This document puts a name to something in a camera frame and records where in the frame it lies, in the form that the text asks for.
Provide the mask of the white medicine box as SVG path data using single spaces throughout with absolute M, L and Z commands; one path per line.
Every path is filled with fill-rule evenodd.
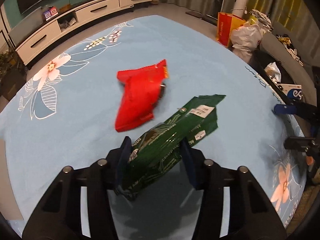
M 289 98 L 302 100 L 302 85 L 277 83 L 277 87 Z

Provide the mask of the green foil snack bag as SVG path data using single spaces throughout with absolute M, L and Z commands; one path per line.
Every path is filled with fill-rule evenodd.
M 182 159 L 179 143 L 186 138 L 195 146 L 217 128 L 217 105 L 224 95 L 193 97 L 170 118 L 143 133 L 133 144 L 115 193 L 134 200 L 146 187 L 169 172 Z

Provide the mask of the red snack wrapper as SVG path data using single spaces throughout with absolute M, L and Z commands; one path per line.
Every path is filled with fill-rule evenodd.
M 137 128 L 154 118 L 153 109 L 161 97 L 161 85 L 169 77 L 167 61 L 117 72 L 124 85 L 115 129 L 125 132 Z

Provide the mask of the white plastic bag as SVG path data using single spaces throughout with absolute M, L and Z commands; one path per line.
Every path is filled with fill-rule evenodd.
M 265 72 L 267 76 L 274 82 L 274 83 L 280 83 L 281 82 L 281 72 L 279 68 L 277 67 L 276 62 L 269 63 L 265 67 Z

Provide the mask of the black trash bin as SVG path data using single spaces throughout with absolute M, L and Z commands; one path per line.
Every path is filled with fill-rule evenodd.
M 261 61 L 262 51 L 253 51 L 250 59 L 250 66 L 273 88 L 275 93 L 281 98 L 286 105 L 292 105 L 292 101 L 279 89 L 279 87 L 268 77 L 263 68 L 263 61 Z

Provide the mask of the grey sofa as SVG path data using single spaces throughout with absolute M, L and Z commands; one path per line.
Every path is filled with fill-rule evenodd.
M 294 59 L 277 39 L 278 35 L 282 36 L 284 34 L 289 36 L 294 48 L 297 49 L 300 62 Z M 310 55 L 311 50 L 306 45 L 303 45 L 295 34 L 287 30 L 279 22 L 274 22 L 273 30 L 263 36 L 259 48 L 276 61 L 279 61 L 281 67 L 291 77 L 293 82 L 302 86 L 303 98 L 306 103 L 311 105 L 317 104 L 312 67 L 319 67 L 319 55 L 316 55 L 313 59 Z

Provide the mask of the blue floral tablecloth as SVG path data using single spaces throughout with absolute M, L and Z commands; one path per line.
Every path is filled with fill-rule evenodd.
M 161 16 L 47 60 L 1 113 L 21 239 L 287 239 L 306 181 L 286 97 Z

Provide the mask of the white plastic sack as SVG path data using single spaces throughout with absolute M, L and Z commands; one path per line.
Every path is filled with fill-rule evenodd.
M 263 38 L 263 32 L 258 24 L 246 22 L 231 32 L 232 52 L 246 63 L 249 63 L 253 51 Z

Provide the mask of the red yellow shopping bag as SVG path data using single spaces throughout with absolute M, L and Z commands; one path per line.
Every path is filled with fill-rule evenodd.
M 231 32 L 244 25 L 246 21 L 239 16 L 219 12 L 217 19 L 217 40 L 225 47 L 230 46 Z

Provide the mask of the white paper roll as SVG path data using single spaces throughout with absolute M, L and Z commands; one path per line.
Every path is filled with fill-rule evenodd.
M 246 12 L 246 5 L 248 0 L 236 0 L 232 9 L 232 14 L 238 17 L 243 17 Z

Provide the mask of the leafy plant near door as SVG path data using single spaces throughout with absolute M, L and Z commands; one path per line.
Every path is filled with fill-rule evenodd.
M 10 101 L 26 83 L 27 70 L 16 51 L 1 53 L 1 96 Z

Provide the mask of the white tv cabinet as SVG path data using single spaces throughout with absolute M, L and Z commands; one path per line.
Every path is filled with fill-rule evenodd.
M 63 36 L 101 17 L 132 9 L 151 0 L 90 0 L 56 15 L 29 34 L 15 49 L 25 65 Z

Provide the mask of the upright vacuum cleaner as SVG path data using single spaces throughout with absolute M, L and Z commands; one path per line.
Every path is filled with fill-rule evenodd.
M 202 16 L 202 20 L 217 26 L 218 15 L 223 7 L 224 0 L 214 0 L 213 10 L 210 14 Z

